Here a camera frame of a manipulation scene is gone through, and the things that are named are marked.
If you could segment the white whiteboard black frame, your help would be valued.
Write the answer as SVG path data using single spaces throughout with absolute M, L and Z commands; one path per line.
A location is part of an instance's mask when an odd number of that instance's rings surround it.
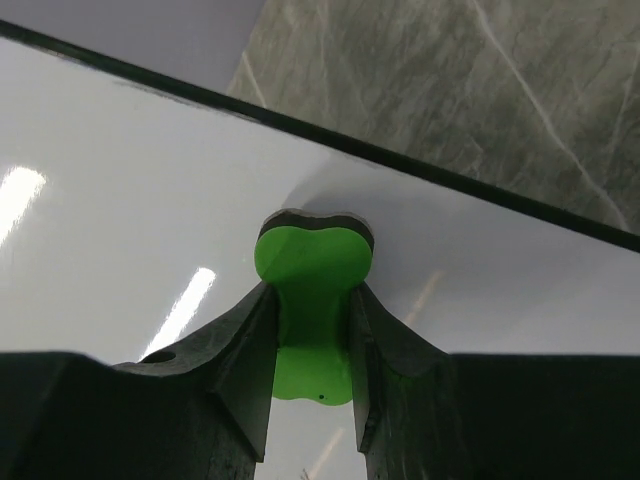
M 1 357 L 182 340 L 270 287 L 254 248 L 282 209 L 364 219 L 360 286 L 443 352 L 639 360 L 636 235 L 2 23 Z M 272 388 L 250 479 L 371 479 L 353 391 Z

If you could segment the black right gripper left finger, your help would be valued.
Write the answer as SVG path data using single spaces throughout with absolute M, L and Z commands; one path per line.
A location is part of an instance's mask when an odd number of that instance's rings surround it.
M 265 455 L 278 300 L 235 307 L 138 363 L 1 357 L 5 479 L 250 479 Z

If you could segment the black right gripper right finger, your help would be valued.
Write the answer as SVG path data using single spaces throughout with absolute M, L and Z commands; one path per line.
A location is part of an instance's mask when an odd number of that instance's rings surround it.
M 352 292 L 357 448 L 371 479 L 635 479 L 635 356 L 449 354 Z

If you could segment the green whiteboard eraser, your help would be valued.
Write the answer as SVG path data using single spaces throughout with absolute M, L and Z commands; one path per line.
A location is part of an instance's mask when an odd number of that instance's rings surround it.
M 254 265 L 278 297 L 275 398 L 351 401 L 350 295 L 368 276 L 374 248 L 369 225 L 350 213 L 282 209 L 263 223 Z

